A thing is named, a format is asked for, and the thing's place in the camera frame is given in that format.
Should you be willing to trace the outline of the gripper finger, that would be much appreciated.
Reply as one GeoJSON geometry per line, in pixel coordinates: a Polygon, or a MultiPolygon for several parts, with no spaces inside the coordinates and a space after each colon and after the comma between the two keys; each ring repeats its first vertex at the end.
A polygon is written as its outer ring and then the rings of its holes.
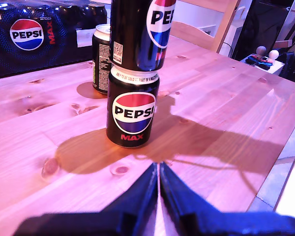
{"type": "Polygon", "coordinates": [[[220,212],[190,189],[165,163],[160,163],[161,196],[181,236],[217,236],[210,220],[220,212]]]}
{"type": "Polygon", "coordinates": [[[157,201],[157,164],[152,163],[140,177],[102,212],[117,214],[118,236],[141,236],[157,201]]]}

